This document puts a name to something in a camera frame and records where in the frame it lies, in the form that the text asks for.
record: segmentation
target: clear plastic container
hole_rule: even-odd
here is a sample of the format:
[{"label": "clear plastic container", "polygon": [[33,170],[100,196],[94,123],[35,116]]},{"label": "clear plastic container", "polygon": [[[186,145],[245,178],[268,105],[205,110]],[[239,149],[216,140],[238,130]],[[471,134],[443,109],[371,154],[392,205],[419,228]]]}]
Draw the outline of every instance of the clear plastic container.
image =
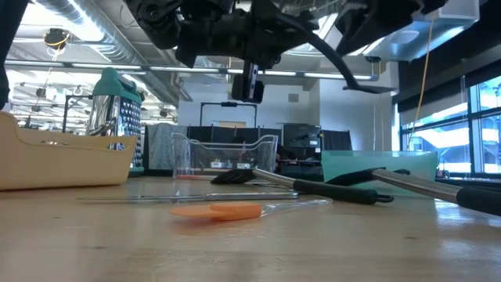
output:
[{"label": "clear plastic container", "polygon": [[[435,180],[438,164],[436,152],[409,151],[323,151],[323,180],[328,181],[339,175],[357,172],[368,168],[385,167],[387,170],[407,169],[411,175],[420,179]],[[371,181],[353,187],[375,189],[390,195],[421,196],[417,193],[382,183]]]},{"label": "clear plastic container", "polygon": [[176,179],[213,179],[236,168],[273,172],[278,136],[262,136],[256,143],[202,143],[182,133],[172,133]]}]

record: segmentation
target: white wall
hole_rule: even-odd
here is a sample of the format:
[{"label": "white wall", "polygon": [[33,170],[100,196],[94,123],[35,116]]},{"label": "white wall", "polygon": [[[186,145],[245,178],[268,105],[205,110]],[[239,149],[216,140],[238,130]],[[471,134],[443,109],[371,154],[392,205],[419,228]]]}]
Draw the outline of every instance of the white wall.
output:
[{"label": "white wall", "polygon": [[[202,85],[201,87],[185,85],[186,91],[194,101],[179,103],[178,124],[199,125],[200,104],[228,101],[227,87],[227,85]],[[298,103],[288,102],[290,93],[299,94]],[[265,128],[282,128],[284,123],[309,124],[312,120],[309,107],[309,92],[303,91],[302,86],[266,85],[263,102],[258,104],[257,124]],[[244,121],[248,128],[254,127],[254,108],[204,106],[202,125],[217,126],[220,121]]]},{"label": "white wall", "polygon": [[[364,85],[398,87],[398,65],[389,63],[388,69],[376,82],[360,82]],[[320,125],[327,130],[349,130],[353,150],[391,150],[391,95],[374,95],[343,90],[345,81],[321,80]]]},{"label": "white wall", "polygon": [[310,90],[311,125],[320,125],[320,80]]}]

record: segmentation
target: black equipment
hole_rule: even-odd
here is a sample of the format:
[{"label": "black equipment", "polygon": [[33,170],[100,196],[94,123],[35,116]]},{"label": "black equipment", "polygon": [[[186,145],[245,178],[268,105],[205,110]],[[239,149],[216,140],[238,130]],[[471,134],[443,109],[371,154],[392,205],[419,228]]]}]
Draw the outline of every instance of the black equipment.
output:
[{"label": "black equipment", "polygon": [[[245,61],[234,78],[232,98],[260,103],[264,85],[258,70],[271,69],[283,52],[309,43],[343,75],[345,89],[369,93],[392,89],[362,86],[338,52],[313,33],[308,11],[282,13],[271,0],[253,0],[250,11],[235,9],[234,0],[125,0],[139,26],[159,49],[178,46],[175,56],[193,67],[197,56],[234,56]],[[430,12],[446,0],[346,0],[336,26],[344,35],[338,51],[345,55],[412,22],[417,11]]]},{"label": "black equipment", "polygon": [[288,148],[320,149],[322,129],[318,125],[283,125],[283,146]]}]

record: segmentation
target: silicone spatula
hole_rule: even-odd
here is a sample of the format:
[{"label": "silicone spatula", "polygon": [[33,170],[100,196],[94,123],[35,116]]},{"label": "silicone spatula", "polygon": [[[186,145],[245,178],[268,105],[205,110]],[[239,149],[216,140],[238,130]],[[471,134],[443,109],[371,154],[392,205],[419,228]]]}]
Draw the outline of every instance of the silicone spatula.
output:
[{"label": "silicone spatula", "polygon": [[290,209],[330,204],[330,199],[299,201],[285,204],[256,204],[251,202],[229,202],[204,205],[189,205],[170,208],[169,213],[190,218],[206,218],[216,220],[254,219],[273,212],[284,212]]},{"label": "silicone spatula", "polygon": [[266,172],[259,168],[233,169],[212,179],[212,184],[241,184],[256,178],[268,180],[271,183],[283,185],[300,193],[329,197],[336,201],[347,201],[356,204],[390,203],[392,196],[381,195],[375,190],[357,189],[316,183],[302,179],[292,179],[283,175]]}]

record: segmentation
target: beige tray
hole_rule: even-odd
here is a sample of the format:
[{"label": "beige tray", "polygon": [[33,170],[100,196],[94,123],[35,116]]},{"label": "beige tray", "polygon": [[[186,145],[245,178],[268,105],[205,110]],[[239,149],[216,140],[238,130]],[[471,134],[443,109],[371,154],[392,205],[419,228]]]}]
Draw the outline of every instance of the beige tray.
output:
[{"label": "beige tray", "polygon": [[[0,190],[121,184],[138,138],[20,128],[7,113],[0,113],[0,132]],[[111,143],[123,143],[124,150],[109,150]]]}]

